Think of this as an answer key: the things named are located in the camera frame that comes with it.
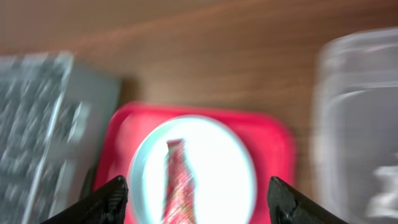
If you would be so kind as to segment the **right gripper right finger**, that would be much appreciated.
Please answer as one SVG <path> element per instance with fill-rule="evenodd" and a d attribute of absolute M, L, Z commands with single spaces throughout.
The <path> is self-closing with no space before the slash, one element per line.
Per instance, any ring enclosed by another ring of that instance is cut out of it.
<path fill-rule="evenodd" d="M 272 224 L 348 224 L 277 176 L 267 191 Z"/>

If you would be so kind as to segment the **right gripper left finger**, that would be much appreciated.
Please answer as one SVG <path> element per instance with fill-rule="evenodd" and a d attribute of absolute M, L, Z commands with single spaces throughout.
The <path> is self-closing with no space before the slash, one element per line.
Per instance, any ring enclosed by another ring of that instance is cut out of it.
<path fill-rule="evenodd" d="M 119 175 L 41 224 L 123 224 L 127 200 L 126 178 Z"/>

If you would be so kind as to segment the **red snack wrapper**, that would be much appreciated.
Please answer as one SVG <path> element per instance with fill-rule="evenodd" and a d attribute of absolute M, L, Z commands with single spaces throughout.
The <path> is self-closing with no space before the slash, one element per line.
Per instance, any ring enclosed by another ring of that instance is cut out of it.
<path fill-rule="evenodd" d="M 167 142 L 167 185 L 162 224 L 196 224 L 195 179 L 182 139 Z"/>

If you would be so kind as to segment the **grey dishwasher rack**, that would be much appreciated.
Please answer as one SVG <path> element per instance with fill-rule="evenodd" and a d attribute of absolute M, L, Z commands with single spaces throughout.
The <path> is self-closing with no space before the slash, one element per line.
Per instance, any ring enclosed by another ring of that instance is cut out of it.
<path fill-rule="evenodd" d="M 40 223 L 91 192 L 120 86 L 67 51 L 1 57 L 2 223 Z"/>

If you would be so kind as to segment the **red plastic tray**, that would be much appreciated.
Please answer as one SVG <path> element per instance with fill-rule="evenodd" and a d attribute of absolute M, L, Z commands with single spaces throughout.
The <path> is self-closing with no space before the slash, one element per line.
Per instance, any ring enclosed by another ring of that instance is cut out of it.
<path fill-rule="evenodd" d="M 242 140 L 252 157 L 257 177 L 257 196 L 249 222 L 270 224 L 266 201 L 268 182 L 271 176 L 276 175 L 288 184 L 294 183 L 295 145 L 288 129 L 265 114 L 128 103 L 109 120 L 93 188 L 100 188 L 117 175 L 127 175 L 132 158 L 144 138 L 162 123 L 183 115 L 213 118 Z"/>

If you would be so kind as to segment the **light blue plate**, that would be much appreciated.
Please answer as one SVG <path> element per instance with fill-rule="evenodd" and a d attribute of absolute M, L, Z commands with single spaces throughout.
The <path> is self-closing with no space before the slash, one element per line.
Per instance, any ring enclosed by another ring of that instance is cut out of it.
<path fill-rule="evenodd" d="M 195 178 L 198 223 L 249 223 L 257 199 L 252 158 L 225 124 L 200 115 L 170 119 L 137 147 L 128 172 L 129 211 L 135 223 L 160 223 L 167 183 L 167 141 L 183 139 Z"/>

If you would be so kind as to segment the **clear plastic bin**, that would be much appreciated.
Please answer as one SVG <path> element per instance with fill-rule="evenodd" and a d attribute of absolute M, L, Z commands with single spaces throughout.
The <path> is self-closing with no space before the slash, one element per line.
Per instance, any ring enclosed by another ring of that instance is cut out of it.
<path fill-rule="evenodd" d="M 397 29 L 320 52 L 313 103 L 319 204 L 348 223 L 397 222 Z"/>

